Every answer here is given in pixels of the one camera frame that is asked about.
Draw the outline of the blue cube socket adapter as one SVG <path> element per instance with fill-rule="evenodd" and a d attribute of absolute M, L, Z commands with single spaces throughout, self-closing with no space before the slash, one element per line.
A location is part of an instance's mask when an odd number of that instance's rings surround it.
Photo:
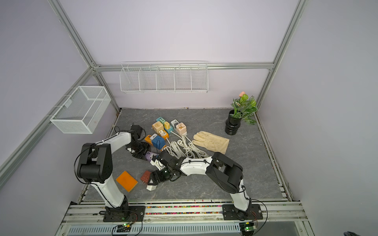
<path fill-rule="evenodd" d="M 161 136 L 154 135 L 151 137 L 151 141 L 153 146 L 158 150 L 162 150 L 165 147 L 165 140 Z"/>

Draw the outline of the white usb charger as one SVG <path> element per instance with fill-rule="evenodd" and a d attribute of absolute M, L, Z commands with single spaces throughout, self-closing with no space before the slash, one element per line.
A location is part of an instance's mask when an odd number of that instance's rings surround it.
<path fill-rule="evenodd" d="M 158 186 L 158 183 L 148 183 L 147 190 L 153 191 L 157 188 L 157 186 Z"/>

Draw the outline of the red cube socket adapter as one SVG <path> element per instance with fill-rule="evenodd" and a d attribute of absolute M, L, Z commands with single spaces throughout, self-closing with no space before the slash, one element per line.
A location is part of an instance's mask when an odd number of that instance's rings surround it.
<path fill-rule="evenodd" d="M 145 183 L 145 184 L 148 184 L 149 181 L 150 181 L 150 177 L 151 177 L 151 172 L 150 171 L 145 171 L 143 173 L 143 175 L 140 177 L 140 180 Z"/>

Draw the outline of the purple power strip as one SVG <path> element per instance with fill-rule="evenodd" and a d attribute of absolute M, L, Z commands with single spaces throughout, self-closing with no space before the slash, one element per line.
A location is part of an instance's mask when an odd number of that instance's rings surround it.
<path fill-rule="evenodd" d="M 154 157 L 158 156 L 157 153 L 147 151 L 147 153 L 144 155 L 144 158 L 150 162 Z"/>

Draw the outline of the orange power strip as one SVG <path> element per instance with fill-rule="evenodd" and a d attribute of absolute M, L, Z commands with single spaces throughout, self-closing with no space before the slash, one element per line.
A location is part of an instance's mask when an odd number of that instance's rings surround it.
<path fill-rule="evenodd" d="M 146 138 L 145 138 L 145 141 L 147 141 L 150 145 L 153 145 L 152 141 L 151 141 L 151 137 L 154 136 L 154 135 L 155 136 L 157 136 L 157 135 L 161 136 L 165 140 L 169 138 L 168 133 L 165 130 L 163 130 L 163 131 L 160 131 L 159 134 L 147 135 Z"/>

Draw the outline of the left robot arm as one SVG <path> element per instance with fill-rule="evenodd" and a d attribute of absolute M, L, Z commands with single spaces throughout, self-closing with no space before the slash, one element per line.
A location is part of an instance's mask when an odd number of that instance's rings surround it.
<path fill-rule="evenodd" d="M 77 179 L 93 186 L 107 207 L 128 210 L 128 200 L 112 177 L 112 154 L 126 148 L 135 158 L 144 156 L 149 147 L 148 143 L 142 141 L 145 137 L 145 129 L 133 124 L 129 130 L 120 130 L 97 143 L 85 143 L 74 163 Z"/>

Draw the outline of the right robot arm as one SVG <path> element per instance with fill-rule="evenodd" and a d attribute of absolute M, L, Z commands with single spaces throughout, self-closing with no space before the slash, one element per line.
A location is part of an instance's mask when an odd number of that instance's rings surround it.
<path fill-rule="evenodd" d="M 231 195 L 236 209 L 246 212 L 249 208 L 250 199 L 244 187 L 243 167 L 220 152 L 207 158 L 176 158 L 164 150 L 153 156 L 150 163 L 157 170 L 150 174 L 147 183 L 149 191 L 156 189 L 159 183 L 174 182 L 181 176 L 207 175 Z"/>

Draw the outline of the beige cube socket adapter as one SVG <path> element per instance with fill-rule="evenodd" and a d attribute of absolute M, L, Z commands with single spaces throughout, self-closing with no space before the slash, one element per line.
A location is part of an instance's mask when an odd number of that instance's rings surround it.
<path fill-rule="evenodd" d="M 154 124 L 152 124 L 152 129 L 153 129 L 157 134 L 159 134 L 160 131 L 163 131 L 163 130 L 164 130 L 164 126 L 163 126 L 163 124 L 162 124 L 160 121 L 157 121 L 157 122 L 155 122 Z"/>

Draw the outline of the yellow plug adapter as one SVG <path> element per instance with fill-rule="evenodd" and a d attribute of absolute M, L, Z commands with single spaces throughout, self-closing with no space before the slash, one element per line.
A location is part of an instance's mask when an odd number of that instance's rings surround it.
<path fill-rule="evenodd" d="M 167 122 L 167 121 L 165 121 L 165 122 L 163 123 L 163 125 L 164 125 L 164 129 L 165 129 L 165 130 L 169 130 L 169 129 L 171 128 L 170 123 Z"/>

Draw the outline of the pink cube socket adapter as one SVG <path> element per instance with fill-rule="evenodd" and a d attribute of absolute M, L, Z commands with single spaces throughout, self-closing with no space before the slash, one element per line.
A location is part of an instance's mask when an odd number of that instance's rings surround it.
<path fill-rule="evenodd" d="M 187 135 L 187 127 L 184 123 L 177 124 L 176 131 L 180 136 Z"/>

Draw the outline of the orange sponge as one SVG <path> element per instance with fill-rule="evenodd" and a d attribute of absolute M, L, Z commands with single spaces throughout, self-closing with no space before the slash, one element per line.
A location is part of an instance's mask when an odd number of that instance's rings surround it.
<path fill-rule="evenodd" d="M 127 171 L 122 172 L 117 178 L 116 182 L 119 183 L 127 192 L 131 192 L 138 181 L 133 178 Z"/>

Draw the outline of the teal power strip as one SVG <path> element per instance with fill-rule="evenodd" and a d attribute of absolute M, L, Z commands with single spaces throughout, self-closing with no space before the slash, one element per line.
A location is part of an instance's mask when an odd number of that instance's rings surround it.
<path fill-rule="evenodd" d="M 171 124 L 169 122 L 167 122 L 163 117 L 159 117 L 156 119 L 157 122 L 160 122 L 163 127 L 164 127 L 164 130 L 170 134 L 172 131 L 173 131 L 173 127 L 171 126 Z"/>

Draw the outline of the beige work glove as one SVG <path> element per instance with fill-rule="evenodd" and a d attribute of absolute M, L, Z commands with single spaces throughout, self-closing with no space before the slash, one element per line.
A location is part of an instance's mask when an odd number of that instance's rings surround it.
<path fill-rule="evenodd" d="M 192 143 L 196 146 L 206 148 L 212 152 L 226 154 L 229 139 L 214 135 L 206 131 L 200 131 L 194 135 Z"/>

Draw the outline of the artificial plant in black pot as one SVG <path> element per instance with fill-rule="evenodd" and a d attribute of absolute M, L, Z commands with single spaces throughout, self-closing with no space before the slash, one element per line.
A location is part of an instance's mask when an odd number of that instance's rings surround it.
<path fill-rule="evenodd" d="M 239 98 L 233 99 L 232 110 L 229 111 L 225 121 L 225 132 L 228 135 L 235 135 L 241 126 L 241 121 L 254 125 L 255 113 L 258 111 L 257 101 L 253 96 L 248 96 L 244 91 L 239 94 Z"/>

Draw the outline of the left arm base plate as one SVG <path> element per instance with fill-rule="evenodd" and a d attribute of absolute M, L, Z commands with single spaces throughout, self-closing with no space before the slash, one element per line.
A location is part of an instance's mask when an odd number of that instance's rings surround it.
<path fill-rule="evenodd" d="M 104 222 L 141 222 L 145 216 L 145 206 L 129 206 L 128 209 L 105 207 L 99 212 Z"/>

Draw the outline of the white mesh wall basket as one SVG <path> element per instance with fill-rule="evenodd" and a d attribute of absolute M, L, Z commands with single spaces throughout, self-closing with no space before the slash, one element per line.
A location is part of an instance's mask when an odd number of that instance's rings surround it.
<path fill-rule="evenodd" d="M 64 134 L 93 134 L 110 101 L 105 87 L 78 86 L 50 122 Z"/>

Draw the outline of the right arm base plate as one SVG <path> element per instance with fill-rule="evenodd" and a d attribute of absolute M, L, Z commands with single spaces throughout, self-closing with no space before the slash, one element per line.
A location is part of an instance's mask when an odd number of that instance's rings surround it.
<path fill-rule="evenodd" d="M 262 210 L 259 204 L 249 204 L 246 211 L 237 209 L 234 205 L 222 205 L 224 220 L 262 220 Z"/>

